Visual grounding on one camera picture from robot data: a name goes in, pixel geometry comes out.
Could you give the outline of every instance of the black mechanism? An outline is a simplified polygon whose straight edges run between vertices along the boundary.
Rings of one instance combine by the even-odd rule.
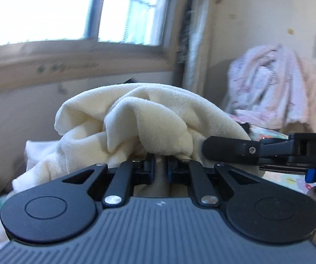
[[[210,160],[258,165],[265,171],[305,174],[316,183],[316,134],[290,134],[288,140],[248,141],[211,136],[203,154]]]
[[[316,181],[316,134],[260,142],[212,136],[213,168],[168,157],[189,197],[133,197],[154,179],[154,155],[95,164],[11,197],[0,217],[10,243],[0,264],[316,264],[316,202],[225,164],[306,174]]]

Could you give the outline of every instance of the fleece cloth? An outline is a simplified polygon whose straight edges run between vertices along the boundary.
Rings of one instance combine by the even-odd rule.
[[[240,125],[199,95],[146,83],[104,86],[67,100],[56,114],[55,129],[60,141],[13,181],[15,192],[95,163],[117,167],[130,156],[144,157],[147,152],[212,167],[214,163],[201,154],[207,137],[250,139]],[[261,175],[258,167],[241,168]]]
[[[227,111],[252,125],[280,130],[301,123],[316,133],[316,68],[283,46],[258,46],[228,72]]]

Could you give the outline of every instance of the screw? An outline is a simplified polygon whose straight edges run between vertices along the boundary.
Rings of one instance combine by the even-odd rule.
[[[219,199],[214,195],[205,195],[201,197],[201,202],[203,204],[217,204]]]
[[[118,195],[108,195],[104,199],[104,202],[106,204],[119,204],[121,201],[122,201],[122,198],[119,197]]]
[[[256,153],[256,148],[255,147],[250,147],[248,150],[251,154]]]

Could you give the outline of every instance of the curtain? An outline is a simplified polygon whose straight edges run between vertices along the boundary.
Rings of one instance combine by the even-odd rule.
[[[213,3],[214,0],[192,0],[190,15],[186,15],[190,21],[182,88],[199,95],[203,95],[209,65]]]

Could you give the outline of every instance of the window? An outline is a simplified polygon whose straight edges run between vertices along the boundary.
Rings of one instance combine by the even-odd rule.
[[[92,0],[0,0],[0,45],[84,38]]]
[[[166,2],[104,0],[98,41],[160,45]]]
[[[175,69],[186,0],[0,0],[0,90]]]
[[[89,38],[98,0],[0,0],[0,45]],[[167,0],[104,0],[99,42],[161,44]]]

